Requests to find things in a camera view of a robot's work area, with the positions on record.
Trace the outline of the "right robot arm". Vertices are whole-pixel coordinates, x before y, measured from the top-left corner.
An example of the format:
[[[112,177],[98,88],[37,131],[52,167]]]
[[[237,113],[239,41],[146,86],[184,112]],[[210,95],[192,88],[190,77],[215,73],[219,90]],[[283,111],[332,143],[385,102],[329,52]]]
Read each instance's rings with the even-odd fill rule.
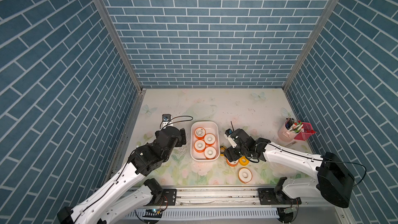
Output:
[[[308,175],[308,178],[299,179],[280,178],[274,190],[277,196],[324,198],[340,208],[349,206],[354,176],[337,155],[331,152],[309,154],[282,147],[268,139],[254,140],[242,129],[228,129],[224,136],[231,145],[224,151],[229,162],[245,157],[250,162],[277,163]]]

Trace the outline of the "white storage box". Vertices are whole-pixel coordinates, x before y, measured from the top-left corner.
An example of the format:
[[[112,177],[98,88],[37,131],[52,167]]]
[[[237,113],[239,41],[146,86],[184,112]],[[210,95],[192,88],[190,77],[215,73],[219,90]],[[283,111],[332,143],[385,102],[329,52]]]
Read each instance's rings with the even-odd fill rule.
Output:
[[[220,156],[218,126],[212,121],[198,121],[191,127],[191,158],[196,162],[213,162]]]

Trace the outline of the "large orange white tape roll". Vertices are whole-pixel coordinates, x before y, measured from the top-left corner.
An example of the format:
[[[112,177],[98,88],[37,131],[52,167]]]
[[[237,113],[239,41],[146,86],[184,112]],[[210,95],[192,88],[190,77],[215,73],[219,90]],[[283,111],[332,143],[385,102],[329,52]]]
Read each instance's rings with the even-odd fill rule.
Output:
[[[204,152],[206,149],[206,143],[203,140],[196,140],[194,143],[194,150],[198,153]]]

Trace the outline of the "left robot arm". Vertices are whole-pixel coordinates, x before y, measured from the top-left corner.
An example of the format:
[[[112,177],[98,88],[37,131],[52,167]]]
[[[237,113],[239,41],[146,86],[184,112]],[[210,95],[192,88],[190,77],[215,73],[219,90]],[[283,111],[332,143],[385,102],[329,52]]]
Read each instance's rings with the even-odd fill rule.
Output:
[[[75,207],[59,210],[62,224],[114,224],[126,214],[148,204],[158,205],[163,188],[152,171],[167,162],[175,147],[187,143],[186,132],[173,126],[155,133],[155,140],[132,151],[122,168],[99,190]]]

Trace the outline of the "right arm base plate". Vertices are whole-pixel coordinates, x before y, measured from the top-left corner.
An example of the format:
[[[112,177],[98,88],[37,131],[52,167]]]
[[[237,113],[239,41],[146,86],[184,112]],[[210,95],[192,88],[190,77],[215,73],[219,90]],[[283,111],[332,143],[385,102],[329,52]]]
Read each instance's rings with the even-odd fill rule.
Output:
[[[301,205],[300,198],[290,198],[281,190],[275,192],[272,188],[259,188],[258,195],[261,205]]]

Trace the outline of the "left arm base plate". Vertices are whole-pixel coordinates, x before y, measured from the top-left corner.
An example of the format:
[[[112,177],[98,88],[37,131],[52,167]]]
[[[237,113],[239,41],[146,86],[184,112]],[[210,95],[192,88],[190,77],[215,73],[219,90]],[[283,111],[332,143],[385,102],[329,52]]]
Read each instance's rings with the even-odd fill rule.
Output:
[[[157,200],[151,200],[145,206],[175,206],[177,199],[177,189],[176,188],[166,188],[162,191],[162,196]]]

